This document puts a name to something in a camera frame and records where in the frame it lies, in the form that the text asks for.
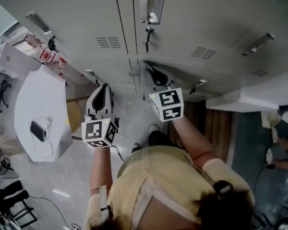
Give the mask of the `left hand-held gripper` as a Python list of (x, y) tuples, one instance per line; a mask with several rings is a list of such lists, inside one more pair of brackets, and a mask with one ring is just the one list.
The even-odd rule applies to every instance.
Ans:
[[(104, 148), (113, 144), (118, 133), (119, 118), (113, 113), (113, 91), (108, 84), (100, 85), (89, 97), (86, 103), (84, 122), (81, 123), (82, 141), (88, 148)], [(94, 115), (101, 111), (109, 114)]]

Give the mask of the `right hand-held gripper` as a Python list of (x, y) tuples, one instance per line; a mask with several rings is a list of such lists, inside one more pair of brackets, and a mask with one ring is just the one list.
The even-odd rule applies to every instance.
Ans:
[(141, 93), (149, 93), (152, 109), (161, 122), (183, 117), (182, 89), (177, 87), (170, 72), (142, 64)]

